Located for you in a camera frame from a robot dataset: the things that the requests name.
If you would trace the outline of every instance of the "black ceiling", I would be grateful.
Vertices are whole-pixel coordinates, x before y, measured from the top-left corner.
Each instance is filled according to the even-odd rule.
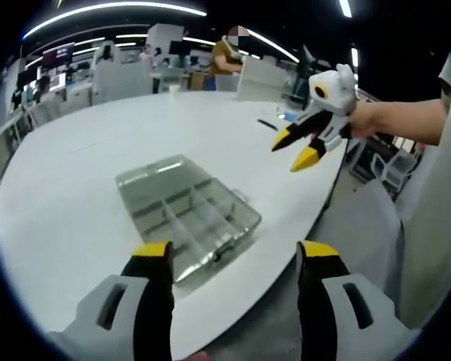
[[[102,26],[174,23],[184,25],[188,36],[216,41],[232,26],[243,25],[264,35],[295,55],[306,44],[311,53],[329,62],[351,63],[350,48],[359,50],[359,85],[384,100],[414,101],[437,96],[437,73],[446,57],[441,43],[437,11],[420,1],[349,0],[352,18],[346,18],[339,0],[157,0],[207,12],[195,17],[149,8],[114,8],[79,14],[33,34],[23,42],[27,54],[58,38],[84,32],[73,41],[93,38],[85,32]],[[60,13],[106,0],[57,0],[29,18],[23,33]],[[244,47],[252,53],[285,56],[256,39]]]

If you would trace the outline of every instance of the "yellow shirt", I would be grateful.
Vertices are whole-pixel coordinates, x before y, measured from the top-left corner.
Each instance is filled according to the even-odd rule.
[[[210,66],[209,74],[217,75],[217,74],[232,74],[230,71],[220,69],[215,61],[216,56],[224,55],[227,59],[227,63],[229,64],[242,64],[240,59],[233,58],[231,55],[231,51],[224,40],[218,41],[212,50],[212,65]]]

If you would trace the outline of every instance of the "desk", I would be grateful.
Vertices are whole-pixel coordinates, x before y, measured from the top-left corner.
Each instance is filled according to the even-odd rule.
[[[118,275],[142,244],[116,175],[178,153],[240,190],[262,222],[256,242],[206,284],[188,295],[174,288],[174,359],[213,341],[264,295],[328,198],[345,143],[291,173],[306,140],[272,153],[277,133],[256,120],[289,124],[273,117],[277,105],[233,96],[123,99],[64,116],[24,139],[0,187],[0,256],[40,328],[63,330],[77,303]]]

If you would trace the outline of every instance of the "oval table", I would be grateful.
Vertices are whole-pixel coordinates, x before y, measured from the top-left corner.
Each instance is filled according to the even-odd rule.
[[[187,295],[175,292],[175,359],[225,332],[268,290],[325,204],[345,143],[308,170],[290,166],[307,139],[272,153],[287,122],[277,105],[237,102],[232,93],[124,99],[48,123],[27,135],[0,186],[0,257],[12,288],[44,332],[62,331],[77,303],[119,275],[142,244],[114,178],[183,154],[262,215],[257,241]]]

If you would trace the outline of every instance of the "clear plastic organizer box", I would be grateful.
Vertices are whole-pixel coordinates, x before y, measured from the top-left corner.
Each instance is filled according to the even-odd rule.
[[[175,282],[219,262],[261,222],[244,199],[185,156],[127,171],[116,182],[144,242],[173,242]]]

